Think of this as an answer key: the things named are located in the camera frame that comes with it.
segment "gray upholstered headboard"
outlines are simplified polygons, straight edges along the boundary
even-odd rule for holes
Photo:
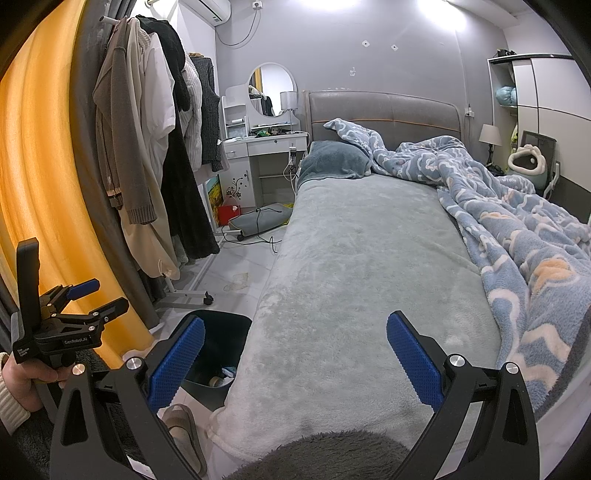
[[[389,150],[402,142],[440,135],[462,140],[460,112],[454,105],[426,98],[374,92],[304,92],[306,130],[313,141],[339,140],[324,124],[342,118],[379,132]]]

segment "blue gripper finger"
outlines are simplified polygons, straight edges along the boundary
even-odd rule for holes
[[[205,343],[205,325],[195,317],[150,378],[148,406],[156,413],[168,407]]]
[[[444,397],[441,391],[441,373],[433,361],[396,313],[388,318],[386,333],[388,342],[413,384],[419,400],[425,405],[431,405],[434,411],[439,410]]]
[[[78,300],[82,297],[90,295],[91,293],[99,291],[99,288],[100,282],[96,278],[93,278],[92,280],[85,281],[84,283],[70,287],[68,293],[66,294],[66,298],[68,300]]]

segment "bed sheet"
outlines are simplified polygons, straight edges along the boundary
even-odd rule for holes
[[[498,327],[434,188],[377,175],[304,184],[208,436],[248,461],[301,436],[349,429],[412,447],[432,410],[388,344],[394,310],[446,352],[494,366]]]

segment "orange curtain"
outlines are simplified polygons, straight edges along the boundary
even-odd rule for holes
[[[72,303],[69,313],[87,313],[124,296],[90,222],[70,139],[70,64],[84,4],[61,3],[0,82],[0,274],[16,298],[16,246],[36,236],[42,292],[100,281],[100,291]],[[125,352],[153,341],[131,307],[106,325],[102,339],[97,352],[111,368],[122,364]]]

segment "metal screw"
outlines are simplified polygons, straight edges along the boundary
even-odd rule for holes
[[[139,367],[142,366],[142,359],[135,356],[135,357],[130,358],[129,360],[127,360],[127,362],[125,363],[125,365],[130,370],[137,370]]]
[[[452,355],[449,358],[449,362],[454,367],[463,367],[464,365],[466,365],[466,360],[464,360],[464,357],[462,357],[461,355]]]
[[[516,373],[519,372],[519,367],[515,364],[512,364],[512,363],[508,363],[506,366],[506,369],[510,374],[513,374],[513,375],[515,375]]]
[[[84,364],[76,364],[72,368],[72,373],[74,375],[82,375],[84,373],[84,370],[86,370],[86,367],[84,366]]]

